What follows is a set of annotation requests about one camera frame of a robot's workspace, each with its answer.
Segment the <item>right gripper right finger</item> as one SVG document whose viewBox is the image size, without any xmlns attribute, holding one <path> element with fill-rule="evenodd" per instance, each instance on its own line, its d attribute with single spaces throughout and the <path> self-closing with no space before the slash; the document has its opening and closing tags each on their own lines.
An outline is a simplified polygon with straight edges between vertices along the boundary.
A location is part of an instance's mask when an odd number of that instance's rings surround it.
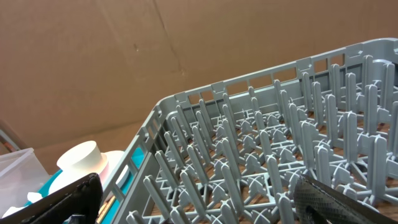
<svg viewBox="0 0 398 224">
<path fill-rule="evenodd" d="M 297 180 L 294 204 L 300 223 L 397 224 L 307 175 Z"/>
</svg>

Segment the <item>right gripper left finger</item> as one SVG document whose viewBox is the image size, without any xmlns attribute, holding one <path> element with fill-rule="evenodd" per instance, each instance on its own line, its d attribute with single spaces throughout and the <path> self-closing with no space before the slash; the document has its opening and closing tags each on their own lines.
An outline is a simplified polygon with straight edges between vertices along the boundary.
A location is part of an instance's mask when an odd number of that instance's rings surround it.
<svg viewBox="0 0 398 224">
<path fill-rule="evenodd" d="M 39 201 L 1 219 L 7 223 L 96 223 L 103 199 L 97 173 L 90 173 Z"/>
</svg>

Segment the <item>white cup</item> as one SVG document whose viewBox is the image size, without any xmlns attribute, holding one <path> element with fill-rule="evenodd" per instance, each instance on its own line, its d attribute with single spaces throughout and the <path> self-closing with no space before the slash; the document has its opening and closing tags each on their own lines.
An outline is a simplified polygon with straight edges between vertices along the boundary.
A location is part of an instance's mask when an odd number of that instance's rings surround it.
<svg viewBox="0 0 398 224">
<path fill-rule="evenodd" d="M 62 154 L 57 166 L 71 175 L 86 175 L 92 172 L 101 175 L 108 169 L 108 157 L 100 152 L 96 141 L 85 141 Z"/>
</svg>

